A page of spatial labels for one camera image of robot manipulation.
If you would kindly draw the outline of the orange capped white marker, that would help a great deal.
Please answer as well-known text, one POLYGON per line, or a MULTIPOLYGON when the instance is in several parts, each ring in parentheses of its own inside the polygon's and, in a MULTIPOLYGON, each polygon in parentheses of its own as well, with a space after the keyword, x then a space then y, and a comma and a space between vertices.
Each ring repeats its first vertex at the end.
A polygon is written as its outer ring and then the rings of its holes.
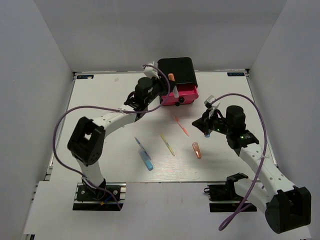
POLYGON ((173 96, 176 99, 178 99, 179 98, 179 92, 178 92, 178 89, 177 89, 177 84, 176 84, 176 80, 175 80, 174 74, 173 73, 169 73, 168 74, 168 79, 169 79, 169 83, 170 83, 170 86, 171 86, 171 90, 173 92, 173 96))

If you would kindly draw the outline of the pink top drawer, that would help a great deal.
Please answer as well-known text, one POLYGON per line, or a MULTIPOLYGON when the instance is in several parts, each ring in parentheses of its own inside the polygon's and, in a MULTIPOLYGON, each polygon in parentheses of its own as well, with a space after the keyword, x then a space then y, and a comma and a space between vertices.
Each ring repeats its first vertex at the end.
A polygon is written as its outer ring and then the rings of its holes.
POLYGON ((169 94, 168 99, 163 104, 164 106, 180 106, 180 105, 188 105, 192 104, 198 97, 198 89, 194 84, 178 84, 178 97, 174 96, 174 93, 171 92, 169 94))

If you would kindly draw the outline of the blue capped highlighter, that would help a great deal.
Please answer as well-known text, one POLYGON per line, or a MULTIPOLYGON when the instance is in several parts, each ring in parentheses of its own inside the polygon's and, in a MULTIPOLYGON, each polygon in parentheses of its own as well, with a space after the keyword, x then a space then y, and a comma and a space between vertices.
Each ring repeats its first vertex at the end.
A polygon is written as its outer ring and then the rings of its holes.
POLYGON ((147 156, 146 152, 142 149, 139 149, 138 150, 138 153, 142 159, 142 161, 144 162, 146 168, 149 170, 149 171, 152 171, 153 170, 153 164, 151 162, 151 160, 149 159, 149 157, 147 156))

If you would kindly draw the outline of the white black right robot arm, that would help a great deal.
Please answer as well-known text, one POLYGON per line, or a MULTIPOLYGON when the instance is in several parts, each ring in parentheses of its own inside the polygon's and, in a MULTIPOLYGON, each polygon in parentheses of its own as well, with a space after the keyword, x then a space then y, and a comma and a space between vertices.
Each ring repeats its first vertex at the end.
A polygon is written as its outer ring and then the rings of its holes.
POLYGON ((192 125, 209 135, 212 131, 226 136, 229 147, 258 175, 262 187, 247 175, 237 173, 227 177, 226 195, 236 200, 248 190, 248 201, 265 216, 277 234, 311 223, 311 193, 287 179, 271 160, 267 160, 259 140, 246 128, 242 107, 230 105, 223 116, 217 106, 206 103, 206 111, 192 125))

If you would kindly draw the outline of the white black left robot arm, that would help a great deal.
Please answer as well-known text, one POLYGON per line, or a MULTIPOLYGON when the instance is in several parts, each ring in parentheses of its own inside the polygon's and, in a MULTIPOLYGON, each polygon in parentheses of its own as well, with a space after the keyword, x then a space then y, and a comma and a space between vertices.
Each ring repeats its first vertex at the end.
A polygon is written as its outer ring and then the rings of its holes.
POLYGON ((168 81, 169 84, 166 84, 163 78, 142 77, 121 108, 94 119, 84 116, 78 120, 67 148, 80 165, 84 175, 82 182, 89 187, 88 193, 94 199, 99 200, 106 193, 106 181, 98 162, 105 138, 117 129, 141 119, 155 98, 171 93, 176 86, 172 73, 168 75, 168 81))

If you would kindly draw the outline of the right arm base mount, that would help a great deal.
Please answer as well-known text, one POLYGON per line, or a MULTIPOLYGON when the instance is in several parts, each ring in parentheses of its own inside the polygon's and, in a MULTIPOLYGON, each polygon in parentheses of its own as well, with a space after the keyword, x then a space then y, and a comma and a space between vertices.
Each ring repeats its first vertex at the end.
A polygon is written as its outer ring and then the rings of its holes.
POLYGON ((203 189, 209 198, 211 213, 233 213, 240 205, 243 197, 232 195, 225 184, 210 184, 203 189))

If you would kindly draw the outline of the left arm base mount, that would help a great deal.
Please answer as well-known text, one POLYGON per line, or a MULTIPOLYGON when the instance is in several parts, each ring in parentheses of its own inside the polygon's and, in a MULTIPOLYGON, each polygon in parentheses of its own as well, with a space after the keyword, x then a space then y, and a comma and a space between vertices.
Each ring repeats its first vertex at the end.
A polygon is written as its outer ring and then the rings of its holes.
MULTIPOLYGON (((125 202, 126 183, 107 183, 105 188, 116 198, 122 208, 125 202)), ((98 195, 89 190, 83 183, 78 183, 73 201, 73 211, 118 212, 118 207, 113 197, 105 191, 97 191, 98 195)))

